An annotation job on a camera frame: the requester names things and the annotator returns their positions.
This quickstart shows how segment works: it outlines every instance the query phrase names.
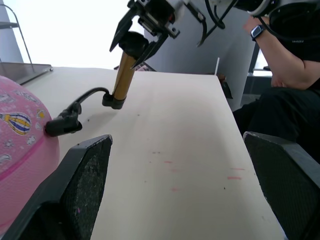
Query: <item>pink stain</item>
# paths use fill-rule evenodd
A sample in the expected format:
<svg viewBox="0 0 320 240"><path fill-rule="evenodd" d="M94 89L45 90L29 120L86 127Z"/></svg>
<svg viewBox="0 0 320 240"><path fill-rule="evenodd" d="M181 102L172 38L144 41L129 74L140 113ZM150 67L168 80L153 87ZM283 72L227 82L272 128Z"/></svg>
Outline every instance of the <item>pink stain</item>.
<svg viewBox="0 0 320 240"><path fill-rule="evenodd" d="M228 176L228 180L241 180L242 177L239 176Z"/></svg>
<svg viewBox="0 0 320 240"><path fill-rule="evenodd" d="M171 191L174 192L174 193L176 193L176 192L179 192L180 189L179 189L179 188L176 188L176 187L173 187L173 188L171 188Z"/></svg>
<svg viewBox="0 0 320 240"><path fill-rule="evenodd" d="M230 169L232 169L232 170L239 170L239 171L245 171L244 168L230 168Z"/></svg>

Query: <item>white table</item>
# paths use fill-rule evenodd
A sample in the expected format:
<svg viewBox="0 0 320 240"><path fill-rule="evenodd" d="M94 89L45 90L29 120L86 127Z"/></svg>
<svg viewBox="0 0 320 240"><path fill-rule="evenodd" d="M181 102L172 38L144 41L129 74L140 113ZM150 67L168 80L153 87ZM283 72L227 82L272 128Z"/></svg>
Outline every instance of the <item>white table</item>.
<svg viewBox="0 0 320 240"><path fill-rule="evenodd" d="M93 87L112 91L116 74L55 68L26 87L55 117ZM102 96L82 104L83 130L59 139L62 158L113 136L92 240L284 239L216 77L137 72L123 109Z"/></svg>

